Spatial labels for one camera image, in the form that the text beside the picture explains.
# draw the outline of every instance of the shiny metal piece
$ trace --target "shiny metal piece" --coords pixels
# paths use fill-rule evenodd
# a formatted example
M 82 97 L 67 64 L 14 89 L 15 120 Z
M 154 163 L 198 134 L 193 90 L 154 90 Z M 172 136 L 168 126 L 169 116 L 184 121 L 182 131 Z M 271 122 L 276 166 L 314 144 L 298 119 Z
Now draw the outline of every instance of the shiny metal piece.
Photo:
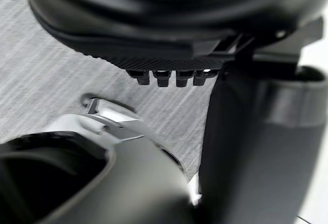
M 102 116 L 116 123 L 141 120 L 141 118 L 131 110 L 100 98 L 90 100 L 87 113 Z

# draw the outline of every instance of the gray carpet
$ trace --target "gray carpet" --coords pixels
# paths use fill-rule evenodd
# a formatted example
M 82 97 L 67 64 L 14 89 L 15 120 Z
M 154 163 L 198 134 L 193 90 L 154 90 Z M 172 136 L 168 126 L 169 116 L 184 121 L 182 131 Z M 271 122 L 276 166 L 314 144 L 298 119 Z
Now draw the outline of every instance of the gray carpet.
M 129 105 L 172 145 L 191 177 L 199 164 L 213 79 L 203 87 L 139 86 L 101 59 L 76 53 L 36 22 L 27 0 L 0 0 L 0 133 L 4 142 L 39 131 L 65 113 L 83 112 L 80 97 L 94 93 Z

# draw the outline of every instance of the black plastic part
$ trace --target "black plastic part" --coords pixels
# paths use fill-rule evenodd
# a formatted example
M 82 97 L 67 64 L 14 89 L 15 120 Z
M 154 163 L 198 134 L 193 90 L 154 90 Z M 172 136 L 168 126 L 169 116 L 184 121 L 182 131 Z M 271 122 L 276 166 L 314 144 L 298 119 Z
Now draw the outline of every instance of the black plastic part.
M 309 67 L 273 78 L 257 64 L 226 64 L 213 89 L 199 169 L 204 223 L 292 224 L 308 189 L 327 79 Z
M 133 71 L 127 70 L 127 73 L 132 78 L 137 79 L 138 84 L 141 86 L 147 86 L 150 84 L 149 71 Z
M 195 71 L 176 71 L 176 86 L 186 87 L 188 79 L 194 77 Z
M 265 42 L 256 42 L 258 46 L 253 53 L 253 60 L 273 63 L 297 63 L 303 47 L 322 39 L 323 18 L 312 21 L 291 35 L 287 31 L 282 31 L 277 32 L 275 36 L 282 36 L 282 39 L 274 44 L 264 46 L 261 46 L 261 44 L 265 44 Z
M 153 71 L 159 87 L 168 87 L 172 71 Z
M 84 35 L 180 41 L 239 32 L 295 30 L 326 0 L 30 0 L 53 27 Z
M 35 223 L 106 163 L 104 149 L 73 132 L 30 134 L 0 145 L 0 216 L 7 217 L 1 223 Z
M 218 75 L 219 70 L 196 71 L 194 77 L 194 86 L 203 86 L 207 78 L 214 78 Z

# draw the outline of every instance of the floor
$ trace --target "floor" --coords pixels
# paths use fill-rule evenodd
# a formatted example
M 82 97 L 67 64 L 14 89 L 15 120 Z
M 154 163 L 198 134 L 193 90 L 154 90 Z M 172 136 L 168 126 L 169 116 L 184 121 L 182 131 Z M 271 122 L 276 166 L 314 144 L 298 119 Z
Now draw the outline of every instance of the floor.
M 54 40 L 35 21 L 27 0 L 0 0 L 0 56 L 0 142 L 37 132 L 62 114 L 82 112 L 81 96 L 94 93 L 135 108 L 171 145 L 189 178 L 197 172 L 213 79 L 200 88 L 179 89 L 174 78 L 169 88 L 157 88 L 154 79 L 141 87 L 125 71 Z M 328 37 L 307 47 L 301 64 L 328 73 L 327 56 Z M 328 223 L 328 133 L 300 215 L 313 224 Z

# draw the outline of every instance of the black cylindrical part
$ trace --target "black cylindrical part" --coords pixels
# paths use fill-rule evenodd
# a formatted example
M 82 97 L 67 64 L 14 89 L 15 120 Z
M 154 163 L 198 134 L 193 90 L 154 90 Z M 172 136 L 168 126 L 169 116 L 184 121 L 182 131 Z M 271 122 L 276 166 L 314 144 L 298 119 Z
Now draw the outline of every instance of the black cylindrical part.
M 261 75 L 254 66 L 223 69 L 210 99 L 199 170 L 204 217 L 207 223 L 292 224 L 318 156 L 328 82 L 309 67 L 289 79 Z

